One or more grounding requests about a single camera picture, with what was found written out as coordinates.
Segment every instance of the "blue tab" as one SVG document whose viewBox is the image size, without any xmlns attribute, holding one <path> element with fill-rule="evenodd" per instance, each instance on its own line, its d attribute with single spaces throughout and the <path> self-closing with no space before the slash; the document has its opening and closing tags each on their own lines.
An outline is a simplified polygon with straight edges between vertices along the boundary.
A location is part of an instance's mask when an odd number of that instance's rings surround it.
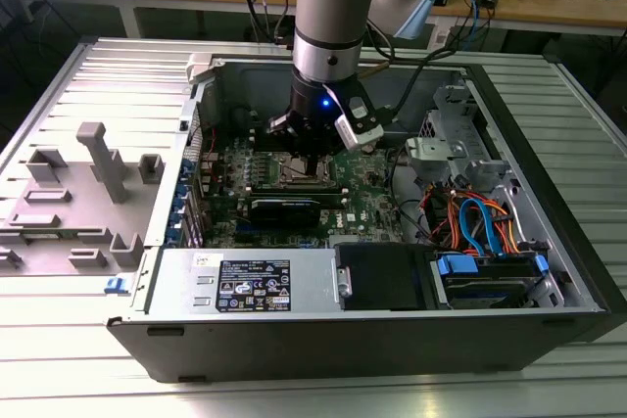
<svg viewBox="0 0 627 418">
<path fill-rule="evenodd" d="M 172 207 L 174 209 L 183 209 L 184 206 L 185 206 L 185 202 L 181 200 L 180 198 L 174 198 L 172 200 Z"/>
<path fill-rule="evenodd" d="M 174 189 L 174 194 L 176 196 L 185 196 L 187 194 L 187 187 L 182 183 L 178 183 Z"/>
<path fill-rule="evenodd" d="M 438 260 L 438 269 L 442 276 L 450 273 L 478 273 L 477 262 L 470 255 L 443 255 Z"/>
<path fill-rule="evenodd" d="M 549 264 L 543 255 L 536 255 L 536 264 L 542 274 L 547 274 L 549 272 Z"/>
<path fill-rule="evenodd" d="M 122 278 L 110 278 L 105 287 L 105 294 L 126 294 L 126 280 Z"/>
</svg>

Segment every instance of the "warning label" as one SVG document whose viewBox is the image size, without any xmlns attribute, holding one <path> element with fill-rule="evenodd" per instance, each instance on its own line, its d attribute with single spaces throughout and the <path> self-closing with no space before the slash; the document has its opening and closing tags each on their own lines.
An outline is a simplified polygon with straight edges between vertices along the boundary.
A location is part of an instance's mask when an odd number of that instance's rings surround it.
<svg viewBox="0 0 627 418">
<path fill-rule="evenodd" d="M 288 259 L 225 260 L 219 267 L 216 308 L 220 312 L 290 310 Z"/>
</svg>

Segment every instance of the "gray floor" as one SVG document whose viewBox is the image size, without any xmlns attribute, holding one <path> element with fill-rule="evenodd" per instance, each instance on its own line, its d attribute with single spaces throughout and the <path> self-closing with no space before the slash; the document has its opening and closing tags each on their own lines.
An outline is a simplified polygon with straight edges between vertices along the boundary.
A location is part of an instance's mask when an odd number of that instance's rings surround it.
<svg viewBox="0 0 627 418">
<path fill-rule="evenodd" d="M 123 36 L 123 26 L 117 11 L 104 6 L 57 6 L 62 15 L 83 35 Z M 59 21 L 54 13 L 46 15 L 48 8 L 41 6 L 32 24 L 25 25 L 22 32 L 10 35 L 0 30 L 0 148 L 11 138 L 15 129 L 27 115 L 36 99 L 45 90 L 56 71 L 63 63 L 77 38 Z M 0 13 L 0 24 L 9 20 Z M 208 39 L 242 41 L 253 39 L 249 17 L 244 14 L 205 13 L 204 26 L 192 11 L 143 9 L 140 21 L 145 35 L 160 39 Z M 415 41 L 395 41 L 398 47 L 426 47 L 431 27 L 426 26 Z M 551 53 L 557 55 L 590 91 L 596 87 L 599 66 L 607 67 L 609 40 L 574 35 L 548 35 L 493 29 L 485 43 L 480 39 L 470 50 L 480 47 L 483 51 L 496 52 L 504 48 L 510 53 Z M 627 111 L 623 100 L 624 83 L 627 78 L 627 61 L 613 80 L 598 96 L 598 101 L 619 127 L 627 130 Z"/>
</svg>

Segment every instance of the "robotic arm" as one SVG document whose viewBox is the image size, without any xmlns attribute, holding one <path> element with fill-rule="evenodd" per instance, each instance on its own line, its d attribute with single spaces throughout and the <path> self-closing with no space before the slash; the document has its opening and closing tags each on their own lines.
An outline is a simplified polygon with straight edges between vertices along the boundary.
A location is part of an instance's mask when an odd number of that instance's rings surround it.
<svg viewBox="0 0 627 418">
<path fill-rule="evenodd" d="M 366 22 L 387 34 L 419 35 L 434 0 L 297 0 L 290 105 L 269 132 L 315 174 L 319 158 L 383 136 L 388 110 L 376 110 L 357 79 Z"/>
</svg>

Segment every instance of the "table leg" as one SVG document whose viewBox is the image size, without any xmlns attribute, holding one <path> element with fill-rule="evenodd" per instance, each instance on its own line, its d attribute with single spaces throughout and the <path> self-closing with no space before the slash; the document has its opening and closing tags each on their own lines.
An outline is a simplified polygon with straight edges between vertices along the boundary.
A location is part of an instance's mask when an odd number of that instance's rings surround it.
<svg viewBox="0 0 627 418">
<path fill-rule="evenodd" d="M 28 4 L 30 4 L 30 1 L 26 0 L 2 0 L 2 5 L 15 17 L 20 17 L 24 23 L 32 23 L 34 17 Z"/>
<path fill-rule="evenodd" d="M 431 39 L 429 39 L 429 51 L 443 48 L 449 40 L 451 29 L 458 24 L 457 17 L 437 17 L 433 31 L 431 32 Z"/>
<path fill-rule="evenodd" d="M 135 15 L 135 8 L 130 2 L 125 2 L 118 5 L 120 10 L 121 22 L 124 25 L 124 31 L 126 31 L 127 38 L 141 38 L 141 26 L 139 20 Z"/>
</svg>

